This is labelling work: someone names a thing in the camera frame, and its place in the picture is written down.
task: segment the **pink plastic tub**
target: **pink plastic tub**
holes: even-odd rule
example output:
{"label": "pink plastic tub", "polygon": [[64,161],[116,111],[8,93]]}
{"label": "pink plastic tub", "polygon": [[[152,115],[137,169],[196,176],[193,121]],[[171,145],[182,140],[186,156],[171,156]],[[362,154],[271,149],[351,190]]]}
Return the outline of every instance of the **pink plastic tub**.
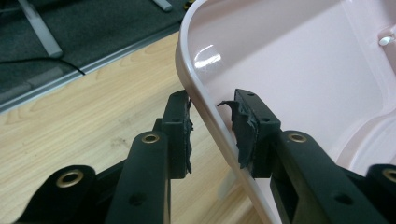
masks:
{"label": "pink plastic tub", "polygon": [[310,134],[339,165],[364,175],[396,164],[395,12],[394,0],[198,0],[189,9],[179,78],[263,220],[279,221],[268,180],[239,169],[231,110],[216,105],[253,91],[282,130]]}

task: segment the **wooden floor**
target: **wooden floor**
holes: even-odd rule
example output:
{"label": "wooden floor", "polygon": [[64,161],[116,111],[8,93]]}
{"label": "wooden floor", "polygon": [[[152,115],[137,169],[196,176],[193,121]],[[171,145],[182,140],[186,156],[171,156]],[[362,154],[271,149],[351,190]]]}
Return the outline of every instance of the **wooden floor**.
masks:
{"label": "wooden floor", "polygon": [[[0,115],[0,223],[15,221],[53,172],[86,164],[97,173],[126,158],[138,134],[182,90],[177,34]],[[195,108],[192,175],[172,181],[172,223],[260,223],[242,189],[219,200],[229,167]]]}

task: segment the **dark carpet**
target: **dark carpet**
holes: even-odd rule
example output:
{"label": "dark carpet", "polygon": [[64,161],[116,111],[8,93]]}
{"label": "dark carpet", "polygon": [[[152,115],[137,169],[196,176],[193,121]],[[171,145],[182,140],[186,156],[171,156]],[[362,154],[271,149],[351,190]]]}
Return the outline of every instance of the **dark carpet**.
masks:
{"label": "dark carpet", "polygon": [[[75,72],[71,64],[83,68],[147,38],[176,31],[186,1],[168,2],[170,12],[152,0],[31,0],[63,50],[64,62],[45,59],[49,56],[21,9],[0,12],[0,105]],[[0,3],[3,8],[19,6],[16,0]],[[25,59],[37,60],[3,63]]]}

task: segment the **black cable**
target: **black cable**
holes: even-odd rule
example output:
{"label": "black cable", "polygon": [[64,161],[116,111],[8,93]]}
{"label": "black cable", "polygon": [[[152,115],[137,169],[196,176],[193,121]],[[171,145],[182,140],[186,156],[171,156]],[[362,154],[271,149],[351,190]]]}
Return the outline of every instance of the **black cable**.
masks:
{"label": "black cable", "polygon": [[67,64],[68,66],[76,69],[79,71],[83,76],[85,76],[85,73],[81,71],[77,66],[73,65],[72,63],[69,63],[65,60],[62,59],[54,59],[54,58],[31,58],[31,59],[20,59],[20,60],[12,60],[12,61],[4,61],[0,62],[0,64],[7,64],[7,63],[29,63],[29,62],[36,62],[36,61],[52,61],[52,62],[57,62],[57,63],[64,63]]}

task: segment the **screw hole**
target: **screw hole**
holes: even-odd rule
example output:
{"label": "screw hole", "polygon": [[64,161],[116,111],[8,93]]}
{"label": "screw hole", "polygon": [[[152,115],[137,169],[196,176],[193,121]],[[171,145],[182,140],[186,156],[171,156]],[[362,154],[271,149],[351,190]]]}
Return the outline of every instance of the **screw hole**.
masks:
{"label": "screw hole", "polygon": [[293,142],[304,143],[306,142],[306,137],[299,133],[291,133],[289,134],[289,139]]}
{"label": "screw hole", "polygon": [[61,189],[69,188],[81,181],[84,174],[80,170],[72,170],[61,175],[56,181],[56,186]]}
{"label": "screw hole", "polygon": [[384,169],[382,174],[390,181],[396,183],[396,170]]}
{"label": "screw hole", "polygon": [[332,197],[339,203],[343,203],[346,205],[351,205],[353,204],[353,200],[347,196],[345,193],[341,192],[335,192]]}
{"label": "screw hole", "polygon": [[158,140],[160,140],[160,136],[158,136],[157,134],[152,134],[152,133],[144,136],[142,139],[142,141],[147,144],[155,143]]}

